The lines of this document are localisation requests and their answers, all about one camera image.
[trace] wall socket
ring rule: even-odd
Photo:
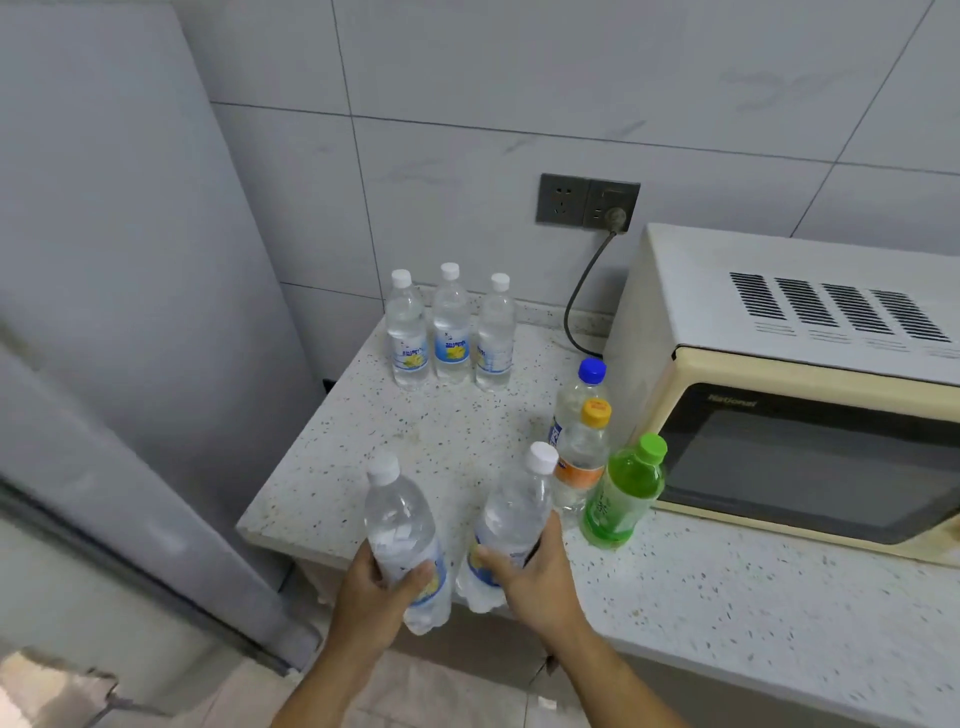
[[[606,230],[608,210],[622,207],[627,213],[627,222],[623,226],[625,232],[634,216],[639,192],[639,183],[542,174],[537,198],[537,222]]]

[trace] orange label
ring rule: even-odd
[[[606,467],[605,465],[601,465],[599,468],[587,470],[586,468],[578,468],[575,465],[571,465],[563,458],[560,458],[553,474],[564,485],[578,490],[588,490],[597,484]]]

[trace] floor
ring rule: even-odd
[[[245,663],[189,714],[166,728],[267,728],[295,683]],[[156,720],[110,728],[159,728]],[[344,728],[588,728],[583,713],[473,675],[388,652],[354,703]]]

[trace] countertop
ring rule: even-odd
[[[381,321],[240,520],[248,540],[345,567],[364,538],[364,460],[389,448],[453,569],[581,359],[562,331],[521,324],[506,391],[431,378],[406,393],[386,350]],[[960,724],[960,570],[666,511],[614,553],[565,542],[591,624],[621,651],[881,726]]]

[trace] microwave window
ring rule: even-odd
[[[708,405],[673,432],[668,421],[680,446],[663,497],[887,544],[960,508],[960,439],[938,426],[958,425],[766,397],[738,392],[760,405]]]

